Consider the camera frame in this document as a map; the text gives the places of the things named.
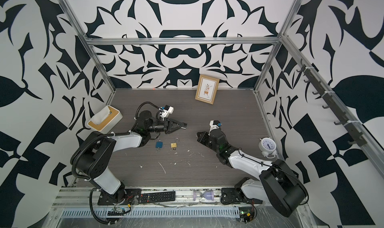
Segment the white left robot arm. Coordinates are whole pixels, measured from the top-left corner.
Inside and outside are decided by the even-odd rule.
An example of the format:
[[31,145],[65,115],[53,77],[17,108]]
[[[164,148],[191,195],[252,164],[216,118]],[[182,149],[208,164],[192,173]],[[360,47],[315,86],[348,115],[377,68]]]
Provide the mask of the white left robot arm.
[[173,113],[173,107],[156,107],[157,113],[152,115],[150,111],[141,110],[146,104],[144,102],[138,107],[135,123],[128,132],[103,134],[94,131],[71,157],[72,175],[94,186],[90,191],[90,204],[93,202],[95,191],[99,191],[110,205],[121,205],[130,198],[125,185],[108,167],[114,152],[143,147],[152,140],[152,133],[171,134],[179,129],[186,129],[186,123],[169,117]]

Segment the brass padlock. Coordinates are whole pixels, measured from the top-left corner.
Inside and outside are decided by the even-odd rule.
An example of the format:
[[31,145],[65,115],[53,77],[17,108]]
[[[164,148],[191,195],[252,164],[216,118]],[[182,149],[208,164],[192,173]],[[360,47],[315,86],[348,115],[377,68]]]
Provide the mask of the brass padlock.
[[179,138],[175,138],[175,141],[173,143],[171,143],[172,150],[176,150],[176,148],[178,147],[178,143],[179,142],[180,142],[180,139]]

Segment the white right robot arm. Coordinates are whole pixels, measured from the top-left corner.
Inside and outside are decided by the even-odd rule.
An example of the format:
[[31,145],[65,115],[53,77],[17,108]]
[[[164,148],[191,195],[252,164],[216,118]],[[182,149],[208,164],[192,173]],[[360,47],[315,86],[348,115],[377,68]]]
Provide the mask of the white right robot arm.
[[241,170],[258,179],[242,179],[235,189],[247,200],[269,202],[284,217],[289,217],[304,205],[309,193],[291,168],[280,159],[273,162],[252,157],[231,145],[221,129],[198,132],[197,141],[216,153],[219,161],[232,169]]

